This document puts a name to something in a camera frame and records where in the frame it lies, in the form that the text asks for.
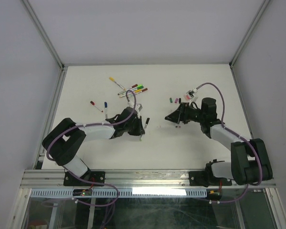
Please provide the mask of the blue capped pen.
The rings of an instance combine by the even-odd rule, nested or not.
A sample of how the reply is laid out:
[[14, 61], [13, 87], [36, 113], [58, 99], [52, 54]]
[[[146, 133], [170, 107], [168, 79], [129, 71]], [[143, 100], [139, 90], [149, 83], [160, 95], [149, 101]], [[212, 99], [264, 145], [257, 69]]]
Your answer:
[[105, 119], [108, 118], [108, 104], [107, 102], [104, 102], [104, 113], [105, 113]]

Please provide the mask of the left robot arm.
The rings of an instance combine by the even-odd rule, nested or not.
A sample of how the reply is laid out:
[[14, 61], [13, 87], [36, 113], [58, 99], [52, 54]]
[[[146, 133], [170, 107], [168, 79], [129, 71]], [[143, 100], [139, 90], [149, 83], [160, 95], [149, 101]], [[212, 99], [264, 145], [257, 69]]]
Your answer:
[[101, 123], [80, 125], [65, 118], [43, 139], [42, 146], [47, 157], [66, 170], [65, 186], [85, 186], [92, 182], [94, 186], [102, 186], [101, 177], [105, 173], [91, 171], [77, 152], [84, 142], [115, 139], [124, 133], [132, 136], [145, 134], [142, 117], [131, 107]]

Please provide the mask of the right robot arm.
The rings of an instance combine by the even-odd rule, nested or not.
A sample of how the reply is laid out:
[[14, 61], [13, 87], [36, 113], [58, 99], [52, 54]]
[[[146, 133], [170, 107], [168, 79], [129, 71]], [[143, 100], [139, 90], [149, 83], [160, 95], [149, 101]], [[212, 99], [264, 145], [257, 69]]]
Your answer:
[[217, 117], [215, 99], [202, 99], [201, 107], [194, 102], [181, 102], [165, 120], [175, 124], [199, 123], [203, 134], [230, 151], [229, 162], [214, 159], [205, 165], [203, 171], [191, 173], [189, 178], [195, 185], [215, 186], [224, 179], [228, 184], [234, 181], [238, 185], [259, 185], [273, 178], [264, 141], [260, 138], [246, 140], [227, 128]]

